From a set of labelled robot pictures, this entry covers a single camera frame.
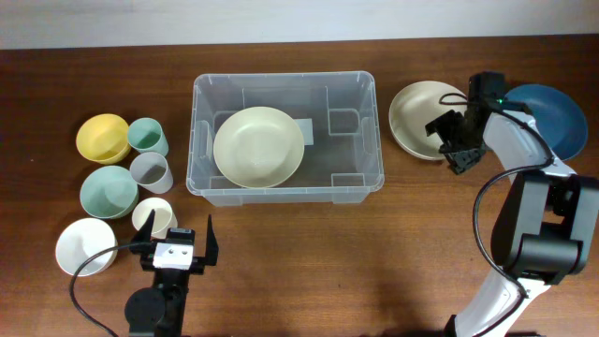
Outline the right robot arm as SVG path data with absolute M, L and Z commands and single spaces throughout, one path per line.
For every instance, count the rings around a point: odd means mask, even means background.
M 490 272 L 472 301 L 444 328 L 446 336 L 505 336 L 533 300 L 586 266 L 598 217 L 598 181 L 566 166 L 540 135 L 534 117 L 523 110 L 450 110 L 425 129 L 439 136 L 440 151 L 456 173 L 486 149 L 504 167 L 475 198 L 475 235 L 485 194 L 504 178 L 511 182 L 490 246 L 475 240 Z

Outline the cream plate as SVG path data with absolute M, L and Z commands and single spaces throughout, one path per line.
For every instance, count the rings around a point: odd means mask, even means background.
M 418 81 L 401 89 L 394 97 L 388 114 L 391 133 L 409 154 L 424 160 L 444 160 L 439 153 L 443 144 L 437 134 L 428 136 L 425 125 L 451 109 L 438 103 L 444 94 L 460 94 L 458 88 L 440 81 Z
M 252 107 L 231 115 L 213 143 L 216 166 L 232 183 L 270 188 L 284 183 L 299 168 L 304 137 L 285 112 Z

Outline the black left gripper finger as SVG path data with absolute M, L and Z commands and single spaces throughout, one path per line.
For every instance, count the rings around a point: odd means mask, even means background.
M 208 216 L 205 254 L 197 259 L 201 266 L 215 266 L 219 255 L 219 246 L 212 225 L 212 216 Z
M 151 210 L 142 227 L 130 242 L 129 251 L 134 255 L 148 255 L 152 251 L 152 232 L 155 210 Z

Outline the blue plate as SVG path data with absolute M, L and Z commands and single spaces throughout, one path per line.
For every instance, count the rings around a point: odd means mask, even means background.
M 542 84 L 523 84 L 511 89 L 506 98 L 527 105 L 541 136 L 562 161 L 584 149 L 589 136 L 587 119 L 569 95 Z

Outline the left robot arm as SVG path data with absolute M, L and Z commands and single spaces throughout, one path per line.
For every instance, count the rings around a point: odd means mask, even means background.
M 133 293 L 124 316 L 130 336 L 180 336 L 189 278 L 217 264 L 219 246 L 212 221 L 207 222 L 205 254 L 194 253 L 196 232 L 170 228 L 164 239 L 152 237 L 156 211 L 151 211 L 131 240 L 129 251 L 139 255 L 144 271 L 153 273 L 153 284 Z

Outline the white plastic bowl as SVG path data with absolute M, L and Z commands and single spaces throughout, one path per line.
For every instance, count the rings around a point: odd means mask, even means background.
M 83 218 L 61 233 L 55 246 L 55 258 L 63 272 L 73 275 L 89 257 L 116 245 L 115 234 L 106 222 Z

